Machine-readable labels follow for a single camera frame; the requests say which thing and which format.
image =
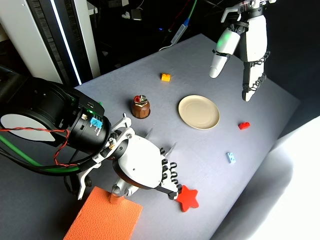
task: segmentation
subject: red star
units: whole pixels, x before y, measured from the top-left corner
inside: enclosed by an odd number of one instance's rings
[[[186,212],[190,207],[199,207],[199,203],[196,200],[197,194],[197,190],[189,190],[185,185],[182,186],[182,191],[176,199],[177,202],[181,203],[182,212]]]

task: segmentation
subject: orange textured mat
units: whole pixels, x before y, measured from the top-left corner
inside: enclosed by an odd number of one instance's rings
[[[111,204],[109,197],[94,187],[64,240],[129,240],[143,207],[127,199]]]

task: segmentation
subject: round plate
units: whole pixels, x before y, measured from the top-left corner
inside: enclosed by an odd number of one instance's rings
[[[178,110],[182,120],[195,129],[211,129],[220,120],[218,107],[204,96],[186,96],[180,101]]]

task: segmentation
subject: tabletop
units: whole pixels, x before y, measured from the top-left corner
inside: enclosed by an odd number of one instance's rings
[[[177,143],[168,159],[177,163],[179,183],[198,190],[199,208],[182,212],[166,194],[139,189],[129,198],[143,206],[132,240],[210,239],[299,105],[269,79],[249,102],[243,101],[244,66],[235,56],[218,78],[210,78],[215,46],[200,34],[77,87],[102,102],[111,124],[127,113],[136,134],[144,136],[152,129],[149,140],[159,148]],[[171,82],[161,81],[161,73],[171,74]],[[135,95],[147,96],[149,117],[132,116],[130,103]],[[204,96],[217,105],[216,127],[198,130],[182,121],[178,104],[188,95]],[[242,122],[250,122],[251,127],[239,130]],[[5,136],[35,159],[48,159],[55,151],[43,143]],[[37,148],[43,151],[36,153]],[[229,164],[228,152],[233,152],[235,164]],[[61,158],[71,154],[66,149]],[[67,193],[60,177],[35,174],[0,159],[1,239],[62,239],[83,201]],[[110,161],[90,176],[93,185],[107,191],[118,178]]]

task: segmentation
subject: red wire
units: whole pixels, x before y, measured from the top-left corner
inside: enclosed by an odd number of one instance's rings
[[[173,26],[174,26],[175,23],[176,23],[177,18],[182,14],[182,12],[184,11],[184,9],[186,8],[186,6],[188,5],[188,3],[189,3],[190,1],[191,1],[191,0],[187,0],[187,1],[186,1],[184,7],[183,7],[182,10],[179,12],[179,14],[175,17],[175,19],[174,19],[172,25],[169,27],[168,31],[170,31],[170,30],[173,28]]]
[[[9,132],[9,131],[18,131],[18,130],[35,130],[35,131],[44,131],[47,133],[66,133],[65,135],[65,141],[64,143],[58,148],[58,150],[55,152],[55,154],[53,155],[53,159],[56,165],[58,166],[63,166],[63,167],[70,167],[70,166],[78,166],[77,164],[64,164],[64,163],[59,163],[57,157],[60,153],[60,151],[68,144],[68,139],[70,136],[70,131],[68,129],[63,129],[63,130],[59,130],[59,129],[55,129],[55,130],[49,130],[49,129],[45,129],[45,128],[33,128],[33,127],[15,127],[15,128],[2,128],[0,129],[0,132]]]

